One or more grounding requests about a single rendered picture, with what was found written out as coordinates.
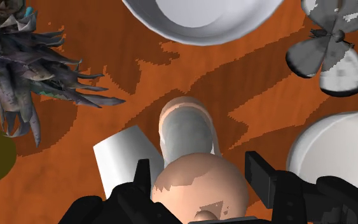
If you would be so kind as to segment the grey flower-shaped figure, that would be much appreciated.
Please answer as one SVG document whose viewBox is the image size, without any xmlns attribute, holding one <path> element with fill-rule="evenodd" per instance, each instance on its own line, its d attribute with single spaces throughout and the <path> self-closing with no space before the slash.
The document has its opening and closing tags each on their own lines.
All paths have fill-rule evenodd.
<svg viewBox="0 0 358 224">
<path fill-rule="evenodd" d="M 347 33 L 358 31 L 358 0 L 301 0 L 301 7 L 320 28 L 288 49 L 289 69 L 303 78 L 320 71 L 320 89 L 327 95 L 358 93 L 358 54 L 345 41 Z"/>
</svg>

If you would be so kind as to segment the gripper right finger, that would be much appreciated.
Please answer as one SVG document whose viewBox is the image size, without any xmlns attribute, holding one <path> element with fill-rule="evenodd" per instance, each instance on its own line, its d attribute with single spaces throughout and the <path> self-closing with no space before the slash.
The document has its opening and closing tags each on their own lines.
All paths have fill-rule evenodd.
<svg viewBox="0 0 358 224">
<path fill-rule="evenodd" d="M 245 153 L 245 178 L 273 210 L 271 224 L 358 224 L 358 188 L 344 179 L 322 176 L 311 184 L 255 151 Z"/>
</svg>

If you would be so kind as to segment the white box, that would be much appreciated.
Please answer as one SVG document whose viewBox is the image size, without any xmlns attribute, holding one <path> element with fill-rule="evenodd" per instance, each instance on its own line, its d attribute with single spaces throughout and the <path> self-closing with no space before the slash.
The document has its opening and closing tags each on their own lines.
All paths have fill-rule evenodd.
<svg viewBox="0 0 358 224">
<path fill-rule="evenodd" d="M 163 157 L 136 125 L 97 143 L 93 150 L 106 198 L 114 187 L 133 181 L 138 160 L 149 159 L 151 184 L 164 169 Z"/>
</svg>

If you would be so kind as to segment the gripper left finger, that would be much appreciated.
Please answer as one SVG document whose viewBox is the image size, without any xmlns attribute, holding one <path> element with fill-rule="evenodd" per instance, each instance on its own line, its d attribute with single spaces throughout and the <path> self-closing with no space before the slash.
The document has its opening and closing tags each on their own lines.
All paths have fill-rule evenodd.
<svg viewBox="0 0 358 224">
<path fill-rule="evenodd" d="M 140 159 L 132 182 L 113 188 L 102 200 L 90 195 L 75 200 L 58 224 L 182 224 L 162 203 L 150 199 L 148 159 Z"/>
</svg>

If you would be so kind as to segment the pink vase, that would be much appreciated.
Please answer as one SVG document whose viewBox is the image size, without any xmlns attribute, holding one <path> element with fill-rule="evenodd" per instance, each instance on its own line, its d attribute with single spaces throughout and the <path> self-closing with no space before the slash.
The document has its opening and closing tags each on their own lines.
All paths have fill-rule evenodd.
<svg viewBox="0 0 358 224">
<path fill-rule="evenodd" d="M 153 185 L 153 202 L 183 224 L 246 214 L 244 175 L 222 157 L 212 118 L 199 100 L 182 96 L 166 103 L 158 133 L 164 169 Z"/>
</svg>

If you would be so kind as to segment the white round container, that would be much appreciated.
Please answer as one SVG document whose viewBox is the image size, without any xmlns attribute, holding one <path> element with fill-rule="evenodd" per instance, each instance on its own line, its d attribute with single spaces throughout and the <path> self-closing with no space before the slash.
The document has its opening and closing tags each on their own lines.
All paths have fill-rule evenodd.
<svg viewBox="0 0 358 224">
<path fill-rule="evenodd" d="M 327 116 L 293 142 L 286 169 L 315 183 L 337 176 L 358 187 L 358 111 Z"/>
</svg>

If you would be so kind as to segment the white bowl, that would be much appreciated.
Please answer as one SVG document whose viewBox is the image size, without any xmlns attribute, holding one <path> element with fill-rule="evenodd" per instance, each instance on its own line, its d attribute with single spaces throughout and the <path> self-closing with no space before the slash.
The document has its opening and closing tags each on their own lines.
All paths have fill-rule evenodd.
<svg viewBox="0 0 358 224">
<path fill-rule="evenodd" d="M 257 29 L 284 0 L 122 0 L 151 31 L 185 45 L 220 45 Z"/>
</svg>

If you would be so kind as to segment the dark spiky plant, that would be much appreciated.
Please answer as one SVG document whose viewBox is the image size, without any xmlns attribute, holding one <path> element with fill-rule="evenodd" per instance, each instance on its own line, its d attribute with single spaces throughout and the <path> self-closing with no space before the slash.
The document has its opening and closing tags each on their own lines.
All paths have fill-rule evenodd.
<svg viewBox="0 0 358 224">
<path fill-rule="evenodd" d="M 41 141 L 32 94 L 46 95 L 100 108 L 123 103 L 98 93 L 100 87 L 79 82 L 78 60 L 54 49 L 64 43 L 62 31 L 36 32 L 37 13 L 25 0 L 0 0 L 0 119 L 8 137 L 31 131 Z"/>
</svg>

